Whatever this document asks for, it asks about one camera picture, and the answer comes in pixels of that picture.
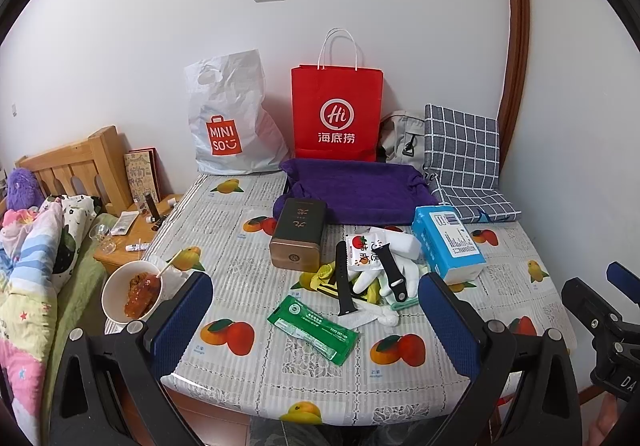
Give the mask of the person right hand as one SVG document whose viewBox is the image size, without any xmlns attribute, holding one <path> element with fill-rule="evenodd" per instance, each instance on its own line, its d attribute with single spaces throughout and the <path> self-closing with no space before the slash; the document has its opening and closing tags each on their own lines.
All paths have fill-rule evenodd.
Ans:
<svg viewBox="0 0 640 446">
<path fill-rule="evenodd" d="M 600 446 L 616 425 L 617 420 L 617 398 L 610 393 L 605 393 L 597 419 L 592 421 L 589 426 L 584 445 Z"/>
</svg>

